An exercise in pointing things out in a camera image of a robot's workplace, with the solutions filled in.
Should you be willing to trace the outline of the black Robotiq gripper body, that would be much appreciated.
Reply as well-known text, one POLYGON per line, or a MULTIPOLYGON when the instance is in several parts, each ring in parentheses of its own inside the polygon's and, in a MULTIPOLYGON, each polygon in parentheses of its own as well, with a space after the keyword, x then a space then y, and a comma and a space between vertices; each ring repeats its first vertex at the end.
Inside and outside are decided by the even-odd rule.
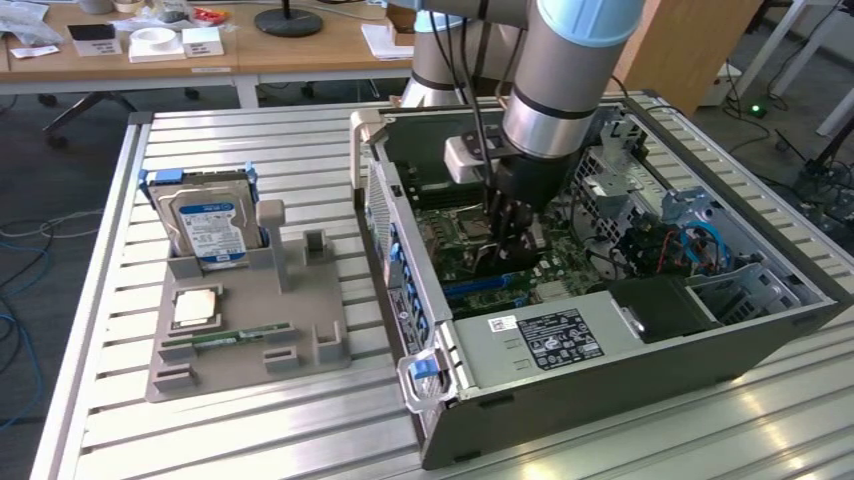
POLYGON ((568 175, 580 162, 579 151, 544 159, 512 155, 499 160, 495 189, 504 200, 520 202, 532 210, 543 210, 557 196, 568 175))

